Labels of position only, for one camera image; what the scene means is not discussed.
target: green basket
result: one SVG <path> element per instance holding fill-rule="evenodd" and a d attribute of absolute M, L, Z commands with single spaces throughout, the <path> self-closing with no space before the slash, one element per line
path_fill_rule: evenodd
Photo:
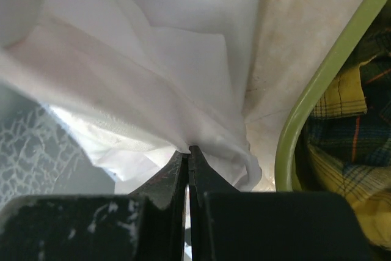
<path fill-rule="evenodd" d="M 281 132 L 276 153 L 275 177 L 277 191 L 322 190 L 307 164 L 302 148 L 301 130 L 317 101 L 326 91 L 365 31 L 372 24 L 388 0 L 363 0 L 345 29 L 324 58 L 319 69 L 299 97 Z M 391 260 L 382 251 L 374 252 L 379 260 Z"/>

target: green plastic rim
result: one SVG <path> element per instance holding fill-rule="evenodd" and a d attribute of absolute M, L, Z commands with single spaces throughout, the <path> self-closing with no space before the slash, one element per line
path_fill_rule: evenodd
<path fill-rule="evenodd" d="M 292 191 L 294 151 L 300 132 L 315 107 L 365 31 L 387 0 L 363 0 L 311 81 L 293 106 L 280 134 L 274 167 L 277 191 Z"/>

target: white cloth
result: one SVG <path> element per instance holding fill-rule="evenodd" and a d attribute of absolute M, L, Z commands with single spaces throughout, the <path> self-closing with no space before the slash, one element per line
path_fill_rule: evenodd
<path fill-rule="evenodd" d="M 1 54 L 0 78 L 51 105 L 92 162 L 122 181 L 138 174 L 132 163 L 155 171 L 198 145 L 251 189 L 261 171 L 240 110 L 257 3 L 45 0 L 34 30 Z"/>

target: beige floor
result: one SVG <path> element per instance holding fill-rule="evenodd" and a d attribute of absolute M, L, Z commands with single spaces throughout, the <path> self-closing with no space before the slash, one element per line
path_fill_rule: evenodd
<path fill-rule="evenodd" d="M 290 109 L 362 0 L 260 0 L 255 64 L 244 106 L 247 138 L 274 190 L 274 158 Z"/>

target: yellow and green plaid cloth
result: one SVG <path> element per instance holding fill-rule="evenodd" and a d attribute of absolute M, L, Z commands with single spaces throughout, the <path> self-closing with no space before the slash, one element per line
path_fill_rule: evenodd
<path fill-rule="evenodd" d="M 322 186 L 345 197 L 367 238 L 391 249 L 391 26 L 367 32 L 305 126 Z"/>

